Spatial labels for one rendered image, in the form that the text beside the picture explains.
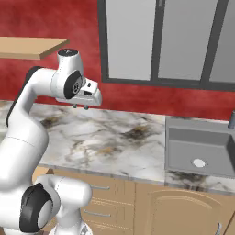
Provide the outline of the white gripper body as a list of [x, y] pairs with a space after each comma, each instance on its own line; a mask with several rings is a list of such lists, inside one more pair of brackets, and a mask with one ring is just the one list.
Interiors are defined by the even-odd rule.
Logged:
[[95, 93], [92, 95], [83, 95], [83, 91], [80, 91], [75, 97], [71, 99], [57, 98], [57, 101], [61, 103], [69, 103], [72, 105], [101, 106], [102, 95], [99, 89], [96, 89]]

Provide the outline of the grey kitchen sink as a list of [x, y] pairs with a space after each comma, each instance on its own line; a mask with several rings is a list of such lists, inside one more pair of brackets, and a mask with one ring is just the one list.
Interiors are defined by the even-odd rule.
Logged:
[[235, 129], [223, 122], [168, 117], [165, 169], [235, 178]]

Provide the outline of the grey sink tap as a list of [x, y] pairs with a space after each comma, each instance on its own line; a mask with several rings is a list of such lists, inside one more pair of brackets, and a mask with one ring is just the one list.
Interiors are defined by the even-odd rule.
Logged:
[[229, 124], [228, 124], [229, 129], [234, 129], [235, 128], [235, 110], [232, 111]]

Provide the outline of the light wooden shelf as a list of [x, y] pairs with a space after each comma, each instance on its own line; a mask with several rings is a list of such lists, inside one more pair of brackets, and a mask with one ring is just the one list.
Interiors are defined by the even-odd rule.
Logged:
[[69, 42], [69, 39], [0, 37], [0, 59], [41, 60]]

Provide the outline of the light wooden drawer front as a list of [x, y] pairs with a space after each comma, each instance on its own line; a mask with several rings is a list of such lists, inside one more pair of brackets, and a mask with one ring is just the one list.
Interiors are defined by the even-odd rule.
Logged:
[[109, 190], [93, 189], [93, 197], [121, 203], [134, 204], [135, 184], [131, 181], [110, 178], [107, 176], [96, 176], [93, 174], [76, 173], [54, 169], [56, 175], [76, 178], [87, 182], [89, 185], [109, 186]]
[[132, 229], [122, 229], [99, 223], [86, 222], [94, 235], [133, 235]]
[[[84, 209], [102, 214], [111, 214], [110, 218], [91, 216]], [[88, 206], [81, 209], [84, 220], [127, 229], [133, 228], [134, 206], [110, 200], [92, 199]]]

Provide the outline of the dark framed window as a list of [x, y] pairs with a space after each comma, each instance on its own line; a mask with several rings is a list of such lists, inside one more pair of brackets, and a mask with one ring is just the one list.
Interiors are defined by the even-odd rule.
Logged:
[[104, 83], [235, 91], [235, 0], [97, 0]]

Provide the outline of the light wooden cupboard door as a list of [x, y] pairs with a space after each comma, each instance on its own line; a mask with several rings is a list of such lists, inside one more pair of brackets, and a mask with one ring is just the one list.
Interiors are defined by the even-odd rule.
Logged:
[[147, 235], [215, 235], [221, 204], [197, 193], [161, 190], [150, 194]]

